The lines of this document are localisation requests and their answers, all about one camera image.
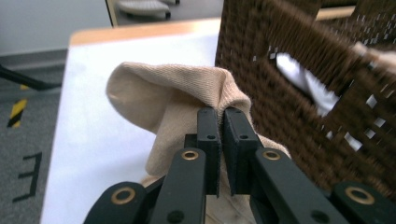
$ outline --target beige sock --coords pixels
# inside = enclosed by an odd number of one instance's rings
[[[111,75],[106,91],[122,116],[157,134],[146,165],[153,176],[166,175],[175,152],[183,148],[185,134],[197,132],[200,108],[206,105],[215,108],[219,125],[224,109],[229,106],[242,110],[252,123],[249,98],[238,89],[228,71],[216,67],[122,63]],[[259,137],[265,147],[289,155],[280,144]],[[223,163],[220,197],[207,198],[207,223],[254,222],[247,197],[230,196]]]

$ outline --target brown wicker basket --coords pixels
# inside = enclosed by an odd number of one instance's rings
[[[230,70],[251,97],[258,133],[286,146],[318,186],[359,181],[396,202],[396,76],[350,49],[357,41],[396,49],[396,1],[359,1],[347,19],[315,21],[320,6],[315,0],[225,0],[216,66]],[[340,97],[326,117],[276,69],[279,52]],[[358,151],[348,134],[362,143]]]

